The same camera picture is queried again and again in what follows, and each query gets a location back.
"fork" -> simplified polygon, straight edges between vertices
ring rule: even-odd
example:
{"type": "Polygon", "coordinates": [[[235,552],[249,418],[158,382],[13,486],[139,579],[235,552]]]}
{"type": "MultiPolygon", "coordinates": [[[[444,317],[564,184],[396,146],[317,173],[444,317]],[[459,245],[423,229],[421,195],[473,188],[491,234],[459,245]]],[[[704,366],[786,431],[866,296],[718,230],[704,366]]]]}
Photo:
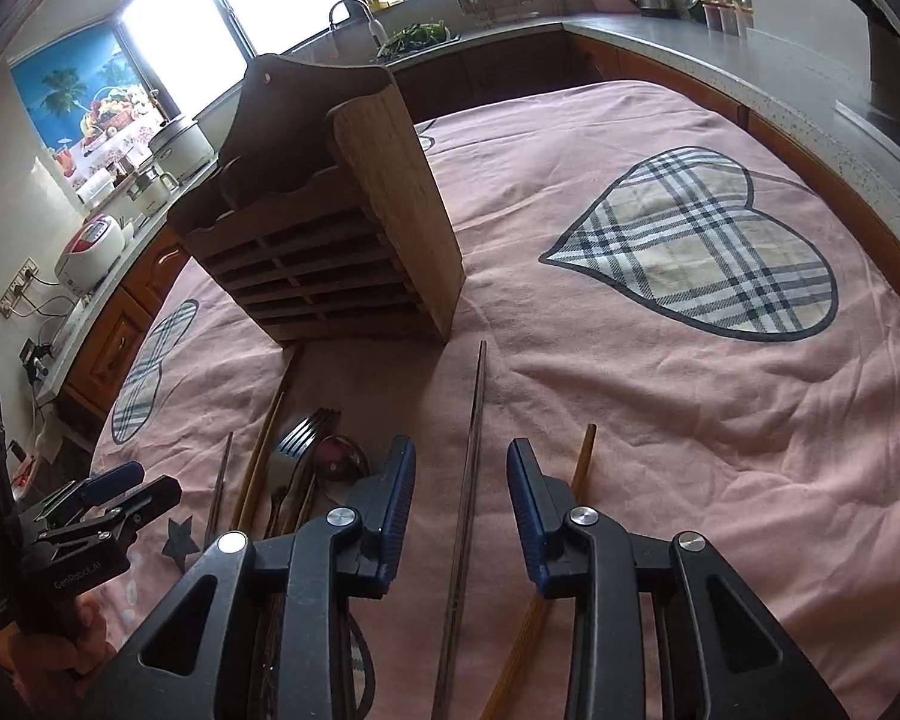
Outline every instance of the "fork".
{"type": "Polygon", "coordinates": [[[266,522],[265,538],[274,535],[280,507],[307,451],[333,433],[339,419],[340,412],[336,410],[317,409],[285,435],[271,452],[266,464],[266,495],[271,500],[271,513],[266,522]]]}

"wooden utensil holder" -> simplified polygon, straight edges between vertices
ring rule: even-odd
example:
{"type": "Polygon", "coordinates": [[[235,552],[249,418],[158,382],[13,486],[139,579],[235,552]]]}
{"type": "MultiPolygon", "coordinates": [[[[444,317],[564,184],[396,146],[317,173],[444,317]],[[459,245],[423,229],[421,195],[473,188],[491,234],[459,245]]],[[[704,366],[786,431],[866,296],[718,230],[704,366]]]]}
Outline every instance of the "wooden utensil holder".
{"type": "Polygon", "coordinates": [[[257,57],[220,164],[168,223],[274,341],[449,338],[461,252],[389,70],[257,57]]]}

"kitchen counter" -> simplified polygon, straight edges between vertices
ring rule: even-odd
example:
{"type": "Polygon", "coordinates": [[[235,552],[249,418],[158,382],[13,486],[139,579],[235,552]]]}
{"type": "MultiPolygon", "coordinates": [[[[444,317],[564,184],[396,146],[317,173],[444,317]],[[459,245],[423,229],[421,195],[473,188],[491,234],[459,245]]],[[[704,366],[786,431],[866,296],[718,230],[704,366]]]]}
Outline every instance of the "kitchen counter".
{"type": "Polygon", "coordinates": [[[185,181],[178,190],[175,190],[173,194],[170,195],[170,200],[165,203],[162,208],[146,220],[139,229],[134,230],[133,240],[125,246],[120,255],[120,259],[114,263],[108,274],[106,274],[106,278],[103,279],[101,284],[94,290],[93,295],[90,295],[88,300],[84,298],[86,303],[84,304],[83,315],[79,318],[79,322],[77,323],[77,326],[74,327],[72,333],[70,333],[69,338],[66,338],[66,341],[64,341],[60,351],[56,353],[55,359],[53,359],[52,364],[49,365],[47,378],[40,383],[40,386],[36,391],[36,404],[38,406],[50,403],[50,401],[60,394],[60,389],[63,388],[63,382],[67,378],[67,373],[70,372],[70,367],[77,357],[79,348],[90,334],[93,323],[96,322],[97,317],[100,316],[100,312],[103,310],[103,306],[106,306],[107,300],[112,298],[113,293],[115,293],[117,287],[120,286],[120,282],[124,276],[127,275],[133,264],[137,261],[137,257],[143,253],[146,247],[154,240],[154,238],[156,238],[160,230],[163,229],[163,225],[167,221],[167,212],[170,210],[170,206],[173,206],[175,201],[183,196],[186,191],[199,185],[199,183],[209,176],[210,173],[216,170],[216,167],[216,159],[208,163],[205,167],[202,167],[194,176],[188,181],[185,181]]]}
{"type": "Polygon", "coordinates": [[[519,35],[563,30],[639,53],[746,105],[815,154],[876,211],[900,240],[900,149],[881,142],[840,115],[837,103],[866,108],[860,89],[813,52],[781,50],[788,44],[742,40],[686,20],[639,15],[584,14],[500,25],[461,36],[388,64],[399,71],[439,55],[519,35]]]}

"faucet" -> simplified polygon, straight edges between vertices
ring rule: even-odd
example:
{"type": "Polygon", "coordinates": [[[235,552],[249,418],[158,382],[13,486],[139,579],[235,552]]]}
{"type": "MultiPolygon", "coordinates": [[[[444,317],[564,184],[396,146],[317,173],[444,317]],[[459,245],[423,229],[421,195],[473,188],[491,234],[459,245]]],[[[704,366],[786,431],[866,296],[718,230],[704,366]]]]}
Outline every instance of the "faucet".
{"type": "Polygon", "coordinates": [[[334,2],[333,5],[330,6],[330,12],[327,14],[327,20],[330,22],[330,31],[332,32],[337,28],[336,23],[333,21],[333,12],[337,9],[337,5],[342,4],[343,2],[355,2],[364,9],[364,13],[367,14],[367,25],[370,27],[370,37],[373,38],[373,42],[377,44],[378,49],[384,45],[386,42],[386,30],[384,29],[384,25],[373,17],[370,6],[363,0],[337,0],[334,2]]]}

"cabinet handle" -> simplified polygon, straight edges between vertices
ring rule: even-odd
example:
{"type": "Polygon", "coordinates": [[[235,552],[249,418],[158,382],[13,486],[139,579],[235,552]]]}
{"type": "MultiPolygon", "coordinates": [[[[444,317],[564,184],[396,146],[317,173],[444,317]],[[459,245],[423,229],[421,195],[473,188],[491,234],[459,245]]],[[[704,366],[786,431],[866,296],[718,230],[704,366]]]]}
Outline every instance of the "cabinet handle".
{"type": "Polygon", "coordinates": [[[172,248],[166,254],[162,255],[159,260],[156,261],[156,266],[159,268],[159,266],[163,265],[166,261],[172,260],[173,257],[178,256],[179,254],[183,254],[183,252],[180,251],[180,247],[172,248]]]}
{"type": "Polygon", "coordinates": [[[110,358],[110,362],[107,363],[107,370],[114,370],[117,367],[118,362],[122,362],[124,356],[121,354],[121,351],[124,349],[124,346],[127,345],[127,336],[120,336],[120,343],[117,344],[117,351],[114,352],[113,357],[110,358]]]}

